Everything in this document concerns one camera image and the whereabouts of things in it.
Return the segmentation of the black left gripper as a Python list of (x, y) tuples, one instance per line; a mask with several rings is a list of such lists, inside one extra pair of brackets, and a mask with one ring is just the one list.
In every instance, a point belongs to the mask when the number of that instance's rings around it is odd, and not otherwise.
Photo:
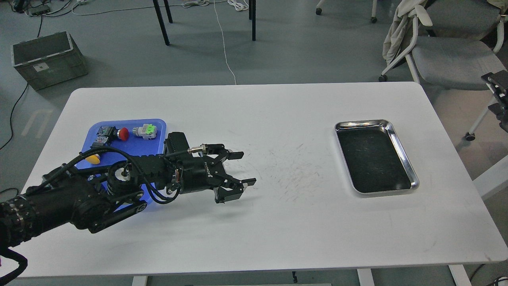
[(187, 194), (213, 189), (216, 203), (240, 199), (245, 189), (256, 183), (256, 178), (237, 179), (229, 174), (215, 174), (216, 167), (226, 160), (239, 160), (241, 151), (226, 149), (223, 144), (205, 144), (201, 157), (179, 155), (179, 186), (176, 194)]

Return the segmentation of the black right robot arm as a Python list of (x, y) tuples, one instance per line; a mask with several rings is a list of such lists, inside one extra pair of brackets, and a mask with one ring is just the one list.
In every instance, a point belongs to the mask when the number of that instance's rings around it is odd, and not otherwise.
[(487, 73), (481, 80), (493, 93), (494, 103), (488, 105), (488, 110), (495, 114), (500, 128), (508, 132), (508, 72)]

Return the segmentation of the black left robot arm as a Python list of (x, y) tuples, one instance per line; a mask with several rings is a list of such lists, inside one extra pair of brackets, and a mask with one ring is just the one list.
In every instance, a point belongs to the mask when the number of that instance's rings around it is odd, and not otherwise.
[(66, 223), (91, 233), (102, 231), (143, 211), (145, 193), (162, 205), (180, 194), (207, 189), (214, 190), (216, 203), (239, 199), (256, 178), (234, 178), (223, 162), (242, 157), (243, 152), (222, 144), (191, 148), (170, 138), (162, 154), (133, 156), (112, 147), (80, 153), (46, 174), (40, 185), (1, 202), (1, 257), (18, 263), (1, 277), (2, 286), (28, 266), (15, 246)]

